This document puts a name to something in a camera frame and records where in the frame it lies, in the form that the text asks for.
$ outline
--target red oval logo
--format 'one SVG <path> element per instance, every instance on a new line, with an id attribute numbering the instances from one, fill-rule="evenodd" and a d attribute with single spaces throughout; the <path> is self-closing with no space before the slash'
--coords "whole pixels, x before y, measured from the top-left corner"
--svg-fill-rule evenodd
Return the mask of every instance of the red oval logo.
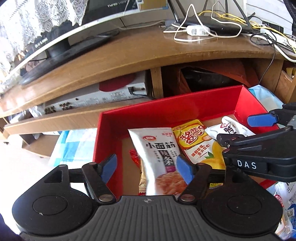
<path id="1" fill-rule="evenodd" d="M 156 141 L 156 137 L 154 136 L 144 136 L 142 137 L 145 141 Z"/>

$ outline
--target white snack bag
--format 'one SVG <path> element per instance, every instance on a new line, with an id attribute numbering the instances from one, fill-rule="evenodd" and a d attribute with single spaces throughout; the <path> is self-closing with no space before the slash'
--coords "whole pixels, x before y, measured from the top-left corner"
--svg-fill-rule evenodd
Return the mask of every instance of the white snack bag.
<path id="1" fill-rule="evenodd" d="M 129 129 L 147 179 L 146 195 L 182 193 L 186 183 L 176 170 L 180 154 L 171 128 Z"/>
<path id="2" fill-rule="evenodd" d="M 218 134 L 242 134 L 245 137 L 255 135 L 247 127 L 231 119 L 229 116 L 222 118 L 222 124 L 206 128 L 205 132 L 215 140 Z"/>

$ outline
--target lace curtain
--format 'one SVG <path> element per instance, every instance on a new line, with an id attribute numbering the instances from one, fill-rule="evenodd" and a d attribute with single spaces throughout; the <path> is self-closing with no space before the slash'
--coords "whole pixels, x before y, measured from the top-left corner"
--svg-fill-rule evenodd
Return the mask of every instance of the lace curtain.
<path id="1" fill-rule="evenodd" d="M 81 25 L 88 0 L 7 0 L 0 7 L 0 69 L 29 43 L 66 20 Z"/>

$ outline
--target red box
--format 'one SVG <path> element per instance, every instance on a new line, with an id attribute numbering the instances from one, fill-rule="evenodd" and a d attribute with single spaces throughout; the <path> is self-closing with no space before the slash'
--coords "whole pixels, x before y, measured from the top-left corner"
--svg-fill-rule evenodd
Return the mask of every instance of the red box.
<path id="1" fill-rule="evenodd" d="M 207 121 L 234 115 L 238 122 L 259 134 L 278 127 L 251 128 L 247 124 L 247 117 L 266 112 L 260 102 L 242 85 L 163 98 L 106 111 L 99 117 L 93 161 L 99 163 L 111 154 L 117 155 L 118 166 L 107 186 L 116 197 L 120 197 L 125 194 L 122 184 L 121 140 L 129 137 L 128 129 L 175 127 L 194 119 Z"/>

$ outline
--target wooden shelf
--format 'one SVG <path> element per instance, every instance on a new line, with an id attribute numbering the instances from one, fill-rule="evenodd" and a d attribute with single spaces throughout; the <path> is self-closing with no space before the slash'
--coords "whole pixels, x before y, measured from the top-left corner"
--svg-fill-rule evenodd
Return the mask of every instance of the wooden shelf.
<path id="1" fill-rule="evenodd" d="M 199 60 L 273 57 L 269 46 L 248 36 L 180 43 L 158 27 L 123 31 L 109 43 L 88 52 L 25 85 L 15 86 L 0 100 L 0 117 L 26 110 L 82 87 L 121 75 Z M 275 59 L 283 59 L 276 53 Z M 159 69 L 152 71 L 159 76 Z"/>
<path id="2" fill-rule="evenodd" d="M 26 142 L 22 143 L 22 149 L 37 154 L 41 157 L 50 157 L 54 147 L 57 143 L 59 136 L 42 135 L 34 140 L 30 145 Z"/>
<path id="3" fill-rule="evenodd" d="M 143 103 L 146 101 L 149 101 L 149 99 L 138 98 L 113 103 L 98 104 L 89 107 L 81 107 L 22 120 L 15 124 L 7 124 L 4 126 L 4 129 L 11 135 L 97 128 L 98 118 L 101 112 L 132 104 Z"/>

